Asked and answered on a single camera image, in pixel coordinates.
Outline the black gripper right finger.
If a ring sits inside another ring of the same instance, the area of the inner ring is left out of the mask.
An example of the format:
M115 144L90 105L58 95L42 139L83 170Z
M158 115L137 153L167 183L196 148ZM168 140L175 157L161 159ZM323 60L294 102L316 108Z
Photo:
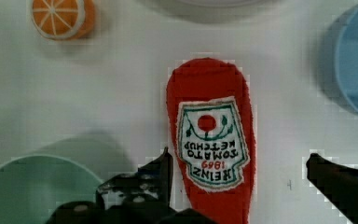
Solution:
M358 224L358 169L336 164L317 153L306 162L307 179L348 220Z

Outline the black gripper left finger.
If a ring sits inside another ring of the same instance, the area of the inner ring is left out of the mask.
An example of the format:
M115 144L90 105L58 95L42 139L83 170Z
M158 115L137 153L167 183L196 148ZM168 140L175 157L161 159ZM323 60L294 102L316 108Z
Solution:
M172 155L164 151L135 173L115 175L95 190L95 201L60 205L46 224L217 224L187 208L170 207Z

